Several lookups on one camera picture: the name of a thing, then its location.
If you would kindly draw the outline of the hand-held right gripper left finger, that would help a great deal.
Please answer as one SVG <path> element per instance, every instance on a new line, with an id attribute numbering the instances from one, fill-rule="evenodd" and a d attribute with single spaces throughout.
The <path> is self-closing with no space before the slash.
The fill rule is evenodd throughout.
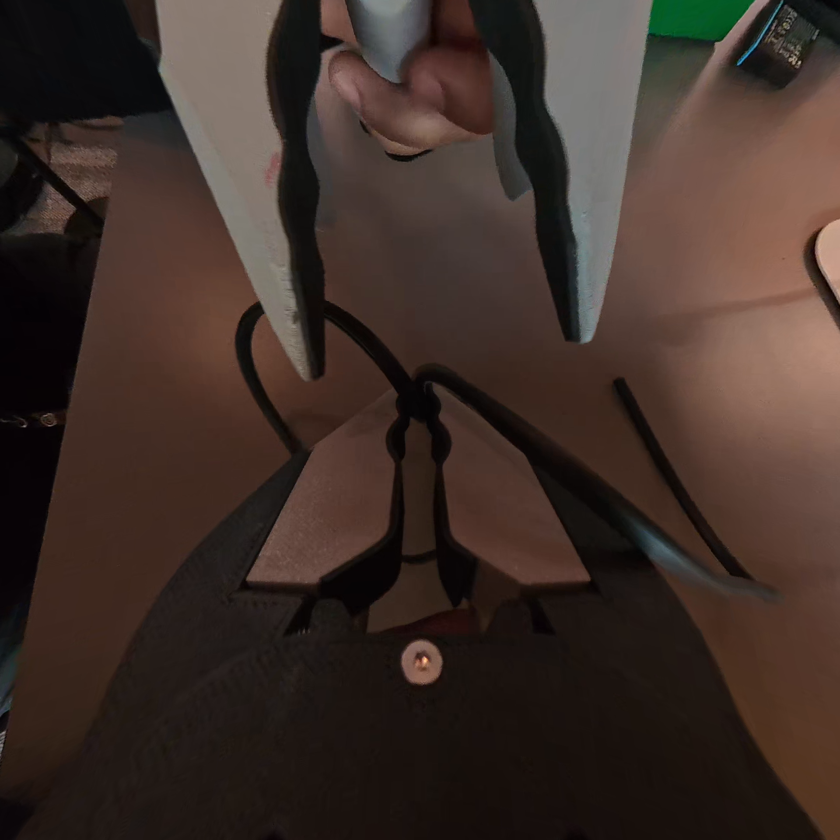
<path id="1" fill-rule="evenodd" d="M 402 465 L 389 449 L 401 415 L 390 388 L 314 445 L 246 576 L 314 592 L 399 529 Z"/>

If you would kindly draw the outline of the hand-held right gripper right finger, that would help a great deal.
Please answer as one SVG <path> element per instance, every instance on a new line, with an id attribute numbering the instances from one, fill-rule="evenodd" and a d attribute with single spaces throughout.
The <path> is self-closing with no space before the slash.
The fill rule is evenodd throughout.
<path id="1" fill-rule="evenodd" d="M 529 460 L 474 409 L 427 385 L 437 573 L 452 606 L 592 584 Z"/>

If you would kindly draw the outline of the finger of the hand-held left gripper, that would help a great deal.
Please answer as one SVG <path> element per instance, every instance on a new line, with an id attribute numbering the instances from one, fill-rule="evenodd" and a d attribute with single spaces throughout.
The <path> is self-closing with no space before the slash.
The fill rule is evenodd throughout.
<path id="1" fill-rule="evenodd" d="M 160 1 L 160 73 L 248 279 L 300 377 L 322 377 L 315 1 Z"/>
<path id="2" fill-rule="evenodd" d="M 532 226 L 565 341 L 592 341 L 620 224 L 650 2 L 474 1 L 493 151 Z"/>

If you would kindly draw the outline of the green plastic bin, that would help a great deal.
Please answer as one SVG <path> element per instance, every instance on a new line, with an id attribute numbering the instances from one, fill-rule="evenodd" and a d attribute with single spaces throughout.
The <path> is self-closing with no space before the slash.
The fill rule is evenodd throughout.
<path id="1" fill-rule="evenodd" d="M 717 43 L 747 13 L 752 1 L 653 1 L 648 34 Z"/>

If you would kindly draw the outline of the person's left hand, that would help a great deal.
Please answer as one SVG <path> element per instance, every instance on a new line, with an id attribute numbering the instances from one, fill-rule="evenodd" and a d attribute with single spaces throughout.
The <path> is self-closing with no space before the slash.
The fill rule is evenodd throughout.
<path id="1" fill-rule="evenodd" d="M 353 49 L 329 63 L 332 89 L 391 156 L 477 140 L 493 128 L 490 58 L 469 2 L 434 2 L 430 30 L 402 84 L 380 77 Z"/>

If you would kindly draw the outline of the black wooden book stand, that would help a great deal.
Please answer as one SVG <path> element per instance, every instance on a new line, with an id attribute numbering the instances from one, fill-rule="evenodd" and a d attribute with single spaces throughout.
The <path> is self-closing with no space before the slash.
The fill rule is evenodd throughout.
<path id="1" fill-rule="evenodd" d="M 839 327 L 839 219 L 826 224 L 814 235 L 812 257 L 815 286 L 829 315 Z"/>

